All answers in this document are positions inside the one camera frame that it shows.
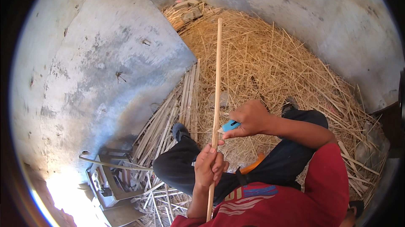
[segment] orange object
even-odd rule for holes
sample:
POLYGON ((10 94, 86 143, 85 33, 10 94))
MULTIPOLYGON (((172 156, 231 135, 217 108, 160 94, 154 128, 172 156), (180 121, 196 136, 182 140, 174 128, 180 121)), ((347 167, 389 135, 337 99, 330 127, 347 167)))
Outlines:
POLYGON ((244 169, 240 169, 240 173, 241 173, 241 174, 247 174, 247 173, 249 173, 251 170, 255 169, 256 166, 258 166, 258 165, 263 161, 264 158, 265 158, 265 154, 264 154, 264 153, 259 153, 259 154, 257 155, 257 160, 256 160, 256 162, 254 162, 253 164, 251 164, 251 165, 245 167, 244 169))

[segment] foot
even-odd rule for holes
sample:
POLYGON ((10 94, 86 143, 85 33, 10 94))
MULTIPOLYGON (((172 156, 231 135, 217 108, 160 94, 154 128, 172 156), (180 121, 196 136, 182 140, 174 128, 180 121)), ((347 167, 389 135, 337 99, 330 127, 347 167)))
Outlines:
POLYGON ((179 142, 182 137, 190 137, 190 133, 186 129, 186 127, 181 123, 175 123, 172 128, 173 137, 179 142))
POLYGON ((284 117, 284 114, 291 109, 298 109, 298 104, 293 97, 288 97, 284 101, 284 105, 281 107, 281 117, 284 117))

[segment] hand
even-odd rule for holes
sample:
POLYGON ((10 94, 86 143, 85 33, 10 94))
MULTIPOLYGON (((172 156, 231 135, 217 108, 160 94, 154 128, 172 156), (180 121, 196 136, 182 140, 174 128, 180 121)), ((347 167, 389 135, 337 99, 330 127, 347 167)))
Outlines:
MULTIPOLYGON (((225 142, 218 140, 218 145, 223 145, 225 142)), ((209 189, 209 186, 213 181, 215 185, 218 185, 222 173, 226 172, 229 167, 229 162, 224 161, 224 154, 217 152, 212 148, 212 144, 209 143, 198 154, 196 163, 194 165, 194 171, 196 174, 196 183, 194 187, 199 189, 209 189)))
POLYGON ((268 113, 260 100, 252 99, 230 112, 229 118, 241 125, 224 133, 223 139, 263 134, 269 127, 269 123, 272 123, 277 117, 268 113))

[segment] black strap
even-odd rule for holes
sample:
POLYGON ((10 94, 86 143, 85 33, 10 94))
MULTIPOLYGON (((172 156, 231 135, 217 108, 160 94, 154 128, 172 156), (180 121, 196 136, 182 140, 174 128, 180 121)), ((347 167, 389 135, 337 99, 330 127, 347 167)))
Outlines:
POLYGON ((246 186, 247 185, 247 181, 244 177, 243 174, 240 173, 240 166, 238 167, 238 169, 236 170, 235 174, 236 174, 236 178, 238 178, 238 181, 240 183, 241 186, 246 186))

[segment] man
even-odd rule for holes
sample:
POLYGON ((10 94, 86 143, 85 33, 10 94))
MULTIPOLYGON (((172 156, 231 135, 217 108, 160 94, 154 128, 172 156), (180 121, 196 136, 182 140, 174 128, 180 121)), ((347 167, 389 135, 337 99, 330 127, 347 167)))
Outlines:
POLYGON ((179 143, 155 160, 154 172, 165 183, 192 195, 192 202, 187 218, 177 216, 172 226, 353 226, 358 212, 356 207, 347 209, 348 178, 336 138, 324 115, 298 110, 294 102, 286 100, 281 117, 268 113, 259 100, 229 113, 241 125, 226 132, 223 139, 256 134, 282 139, 245 175, 239 170, 226 173, 229 163, 222 153, 211 149, 211 144, 200 152, 182 124, 173 126, 179 143), (295 179, 310 159, 303 193, 295 179), (205 223, 213 181, 214 205, 218 206, 212 220, 205 223))

